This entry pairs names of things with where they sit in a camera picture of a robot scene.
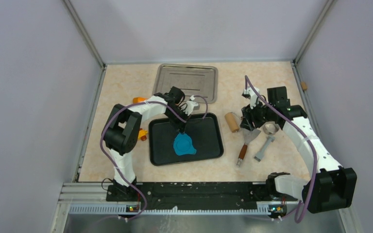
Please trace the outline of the wooden rolling pin roller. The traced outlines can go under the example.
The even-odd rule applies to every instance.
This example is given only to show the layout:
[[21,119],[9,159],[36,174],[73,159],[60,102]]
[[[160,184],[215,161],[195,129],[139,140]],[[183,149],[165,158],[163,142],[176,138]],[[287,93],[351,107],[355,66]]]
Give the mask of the wooden rolling pin roller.
[[240,117],[236,113],[228,112],[224,115],[224,118],[228,125],[229,130],[232,133],[237,133],[240,131],[240,126],[237,122],[237,120],[240,119]]

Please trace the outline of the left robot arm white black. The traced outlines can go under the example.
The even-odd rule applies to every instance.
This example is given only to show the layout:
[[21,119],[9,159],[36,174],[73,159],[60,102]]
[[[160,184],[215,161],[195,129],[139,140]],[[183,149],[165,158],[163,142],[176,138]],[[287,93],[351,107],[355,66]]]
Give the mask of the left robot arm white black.
[[185,94],[177,87],[168,93],[155,93],[150,98],[129,105],[115,104],[101,133],[100,147],[114,165],[112,180],[114,192],[124,200],[136,196],[136,180],[132,165],[132,150],[138,142],[141,123],[164,114],[180,133],[194,109],[199,107],[195,97],[185,100]]

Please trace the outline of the metal scraper wooden handle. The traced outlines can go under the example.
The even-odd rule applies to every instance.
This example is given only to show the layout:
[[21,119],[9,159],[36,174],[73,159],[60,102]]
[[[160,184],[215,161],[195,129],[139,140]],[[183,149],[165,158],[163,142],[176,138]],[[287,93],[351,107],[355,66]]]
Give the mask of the metal scraper wooden handle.
[[261,131],[258,130],[258,129],[254,129],[253,131],[250,131],[250,130],[247,130],[247,129],[244,129],[244,128],[242,128],[242,132],[243,132],[244,144],[243,144],[243,146],[240,150],[240,153],[239,153],[239,156],[238,156],[238,159],[237,159],[237,164],[236,164],[237,167],[241,166],[241,163],[243,162],[243,160],[245,158],[245,155],[247,153],[248,145],[253,140],[255,140],[259,136],[259,134],[261,133]]

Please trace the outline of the blue dough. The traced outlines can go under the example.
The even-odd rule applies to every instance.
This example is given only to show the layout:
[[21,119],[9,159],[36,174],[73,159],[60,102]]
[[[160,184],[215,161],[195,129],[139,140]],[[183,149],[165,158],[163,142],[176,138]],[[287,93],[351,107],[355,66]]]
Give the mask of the blue dough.
[[194,155],[197,150],[194,148],[192,139],[186,133],[179,133],[174,139],[173,149],[176,155]]

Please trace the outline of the round metal cookie cutter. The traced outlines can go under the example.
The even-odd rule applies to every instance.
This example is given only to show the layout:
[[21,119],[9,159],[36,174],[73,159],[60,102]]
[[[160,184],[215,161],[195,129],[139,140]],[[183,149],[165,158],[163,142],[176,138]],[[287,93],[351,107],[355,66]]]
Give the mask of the round metal cookie cutter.
[[266,135],[275,135],[280,130],[280,127],[275,123],[268,122],[264,124],[262,129]]

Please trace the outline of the black baking tray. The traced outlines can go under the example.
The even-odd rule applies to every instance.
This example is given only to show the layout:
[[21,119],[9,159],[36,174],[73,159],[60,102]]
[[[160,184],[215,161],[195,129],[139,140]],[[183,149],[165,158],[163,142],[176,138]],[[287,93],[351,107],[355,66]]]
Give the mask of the black baking tray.
[[184,133],[191,137],[196,154],[176,155],[173,142],[179,132],[167,118],[152,120],[149,123],[150,162],[155,166],[164,166],[215,159],[223,155],[218,119],[213,113],[193,114]]

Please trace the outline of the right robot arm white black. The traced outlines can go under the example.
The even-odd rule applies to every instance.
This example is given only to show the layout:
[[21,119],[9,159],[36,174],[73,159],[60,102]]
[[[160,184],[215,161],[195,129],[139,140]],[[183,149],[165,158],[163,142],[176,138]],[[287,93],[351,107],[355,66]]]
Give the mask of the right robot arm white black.
[[254,131],[266,123],[274,123],[292,141],[301,155],[310,180],[295,177],[287,172],[272,173],[266,180],[265,193],[271,200],[289,195],[306,204],[310,213],[321,213],[349,208],[352,204],[357,174],[352,168],[344,168],[325,148],[316,135],[306,111],[300,105],[292,105],[284,86],[269,88],[263,99],[250,86],[242,96],[250,104],[241,109],[241,127]]

